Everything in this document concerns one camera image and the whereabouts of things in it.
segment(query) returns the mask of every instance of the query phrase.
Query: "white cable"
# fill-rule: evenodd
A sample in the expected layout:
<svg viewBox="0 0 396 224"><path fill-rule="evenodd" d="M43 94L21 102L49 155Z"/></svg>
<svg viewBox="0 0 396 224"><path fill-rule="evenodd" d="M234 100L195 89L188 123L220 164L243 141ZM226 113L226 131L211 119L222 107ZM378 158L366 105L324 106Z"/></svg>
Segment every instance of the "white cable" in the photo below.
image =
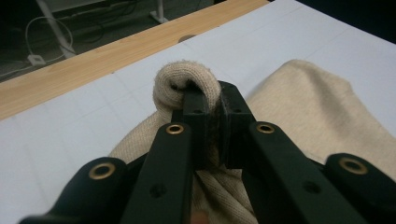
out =
<svg viewBox="0 0 396 224"><path fill-rule="evenodd" d="M30 54L34 54L34 53L33 53L33 51L32 51L32 48L31 48L30 44L29 44L29 38L28 38L28 37L29 37L29 27L30 27L30 25L31 25L34 21L43 20L43 19L53 20L53 21L56 21L56 22L58 22L59 24L61 24L62 27L67 31L67 33L68 33L69 36L70 36L69 48L72 48L72 47L73 47L73 36L72 36L72 32L69 30L69 28L67 28L67 26L66 26L63 22L61 22L61 21L59 21L59 20L57 20L57 19L51 18L51 17L37 17L37 18L34 18L34 19L32 19L31 21L29 21L29 23L27 23L26 28L25 28L25 41L26 41L26 47L27 47L27 49L29 50L29 53L30 53ZM59 56L59 57L57 57L57 58L47 60L46 63L50 63L50 62L56 61L56 60L62 58L63 56L64 56L64 54L62 54L61 56Z"/></svg>
<svg viewBox="0 0 396 224"><path fill-rule="evenodd" d="M17 69L17 70L14 70L14 71L10 71L10 72L1 74L0 77L5 77L5 76L8 76L9 74L16 73L16 72L20 72L20 71L24 71L24 70L27 70L27 69L29 69L29 68L33 68L33 66L29 66L29 67Z"/></svg>

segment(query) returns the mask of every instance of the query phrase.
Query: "beige sweater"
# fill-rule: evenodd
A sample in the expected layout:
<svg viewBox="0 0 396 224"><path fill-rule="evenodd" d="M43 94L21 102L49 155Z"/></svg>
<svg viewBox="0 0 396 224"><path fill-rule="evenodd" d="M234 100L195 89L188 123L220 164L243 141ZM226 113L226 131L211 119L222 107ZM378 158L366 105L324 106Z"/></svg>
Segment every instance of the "beige sweater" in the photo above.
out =
<svg viewBox="0 0 396 224"><path fill-rule="evenodd" d="M183 89L188 81L201 88L214 113L220 88L211 72L198 63L170 63L155 79L157 112L131 130L110 156L130 162L146 153L158 128L170 121L173 109L181 107L182 91L171 86ZM340 77L293 60L265 79L247 103L256 120L278 125L307 157L325 162L330 154L347 152L396 179L396 139ZM216 149L211 150L211 166L194 179L192 209L205 210L211 223L257 223L241 172L217 167Z"/></svg>

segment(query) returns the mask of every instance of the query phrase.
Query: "wooden table edge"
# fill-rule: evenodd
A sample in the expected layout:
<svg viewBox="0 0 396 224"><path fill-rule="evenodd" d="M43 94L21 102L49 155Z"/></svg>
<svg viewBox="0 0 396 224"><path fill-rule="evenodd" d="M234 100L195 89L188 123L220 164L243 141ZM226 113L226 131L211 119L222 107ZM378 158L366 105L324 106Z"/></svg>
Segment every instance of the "wooden table edge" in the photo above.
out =
<svg viewBox="0 0 396 224"><path fill-rule="evenodd" d="M228 0L0 83L0 120L172 47L183 36L204 33L266 4L266 0Z"/></svg>

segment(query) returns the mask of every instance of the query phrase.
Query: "dark floor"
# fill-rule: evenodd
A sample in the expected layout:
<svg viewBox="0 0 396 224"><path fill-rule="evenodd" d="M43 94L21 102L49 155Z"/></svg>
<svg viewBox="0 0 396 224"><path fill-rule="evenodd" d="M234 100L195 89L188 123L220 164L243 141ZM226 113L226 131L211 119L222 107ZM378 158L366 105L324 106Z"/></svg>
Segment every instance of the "dark floor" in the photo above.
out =
<svg viewBox="0 0 396 224"><path fill-rule="evenodd" d="M396 44L396 1L394 0L297 1Z"/></svg>
<svg viewBox="0 0 396 224"><path fill-rule="evenodd" d="M2 12L0 14L6 15L5 18L4 16L0 17L0 30L2 31L0 33L0 82L37 69L27 61L27 56L30 53L25 41L25 28L28 22L35 17L42 16L41 11L32 2L35 1L31 1L30 5L25 8L18 9L24 11L26 8L32 8L32 10L29 9L26 18L13 18L14 13L7 15ZM111 5L99 4L54 14L54 17L62 21L71 31L74 41L73 49L76 54L96 49L159 25L149 15L150 11L156 8L156 0L112 0L108 2L113 5L111 10L109 9ZM168 20L213 5L213 0L163 0L163 2L164 16ZM46 20L35 21L28 31L27 42L34 54L41 55L45 61L51 61L62 55L56 37ZM47 64L57 63L63 59L64 57L61 57Z"/></svg>

